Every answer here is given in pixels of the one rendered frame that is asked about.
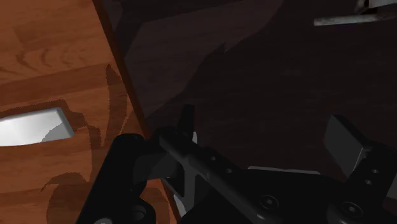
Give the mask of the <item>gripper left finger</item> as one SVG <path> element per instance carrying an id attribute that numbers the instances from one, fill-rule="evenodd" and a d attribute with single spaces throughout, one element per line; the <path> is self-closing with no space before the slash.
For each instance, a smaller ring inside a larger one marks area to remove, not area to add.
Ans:
<path id="1" fill-rule="evenodd" d="M 76 224 L 155 224 L 141 198 L 162 179 L 185 207 L 178 224 L 279 224 L 278 201 L 256 192 L 258 175 L 193 141 L 195 108 L 185 105 L 175 127 L 150 139 L 122 134 L 111 144 Z"/>

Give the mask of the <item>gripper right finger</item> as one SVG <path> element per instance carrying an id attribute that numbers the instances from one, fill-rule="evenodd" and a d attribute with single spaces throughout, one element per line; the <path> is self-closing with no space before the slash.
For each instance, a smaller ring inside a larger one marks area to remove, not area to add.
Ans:
<path id="1" fill-rule="evenodd" d="M 324 145 L 347 180 L 331 198 L 329 224 L 397 224 L 382 207 L 397 176 L 397 150 L 366 138 L 342 115 L 330 117 Z"/>

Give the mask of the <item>brown wooden table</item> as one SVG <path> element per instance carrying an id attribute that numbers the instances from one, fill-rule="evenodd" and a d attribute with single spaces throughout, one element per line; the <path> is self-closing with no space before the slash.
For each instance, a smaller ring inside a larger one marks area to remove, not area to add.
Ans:
<path id="1" fill-rule="evenodd" d="M 0 147 L 0 224 L 75 224 L 121 133 L 148 135 L 96 0 L 0 0 L 0 118 L 60 107 L 74 136 Z"/>

